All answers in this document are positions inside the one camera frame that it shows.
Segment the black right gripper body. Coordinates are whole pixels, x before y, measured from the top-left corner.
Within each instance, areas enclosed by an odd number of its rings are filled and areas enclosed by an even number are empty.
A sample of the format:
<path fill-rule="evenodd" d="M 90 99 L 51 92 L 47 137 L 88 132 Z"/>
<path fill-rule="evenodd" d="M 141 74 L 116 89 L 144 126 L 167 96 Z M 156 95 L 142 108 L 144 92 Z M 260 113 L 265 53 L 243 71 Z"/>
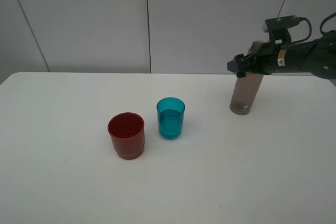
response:
<path fill-rule="evenodd" d="M 267 52 L 269 49 L 268 42 L 254 42 L 248 49 L 248 54 L 244 57 L 244 70 L 247 74 L 279 74 L 283 73 L 278 66 L 278 53 L 281 44 L 276 44 L 274 51 L 270 54 L 262 55 L 262 52 Z"/>

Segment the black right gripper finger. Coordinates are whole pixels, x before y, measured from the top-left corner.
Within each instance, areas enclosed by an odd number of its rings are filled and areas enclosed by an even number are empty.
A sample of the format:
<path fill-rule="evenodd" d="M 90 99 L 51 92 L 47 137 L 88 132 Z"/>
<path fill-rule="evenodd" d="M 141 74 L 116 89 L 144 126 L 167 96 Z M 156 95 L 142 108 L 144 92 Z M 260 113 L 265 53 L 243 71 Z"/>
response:
<path fill-rule="evenodd" d="M 239 64 L 237 67 L 237 72 L 235 73 L 236 77 L 246 77 L 249 74 L 254 74 L 253 66 Z"/>
<path fill-rule="evenodd" d="M 248 55 L 236 55 L 231 61 L 227 63 L 227 70 L 230 72 L 237 72 L 237 67 L 239 64 L 250 65 L 252 54 Z"/>

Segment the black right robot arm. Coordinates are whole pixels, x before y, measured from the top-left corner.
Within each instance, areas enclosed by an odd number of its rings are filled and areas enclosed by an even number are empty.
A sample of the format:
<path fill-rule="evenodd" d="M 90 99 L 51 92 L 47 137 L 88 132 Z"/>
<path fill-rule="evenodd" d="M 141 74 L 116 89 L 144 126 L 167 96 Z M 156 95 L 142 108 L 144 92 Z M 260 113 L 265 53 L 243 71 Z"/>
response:
<path fill-rule="evenodd" d="M 236 55 L 227 63 L 227 70 L 238 78 L 247 73 L 310 73 L 322 79 L 335 79 L 335 31 L 289 46 L 262 43 L 256 52 Z"/>

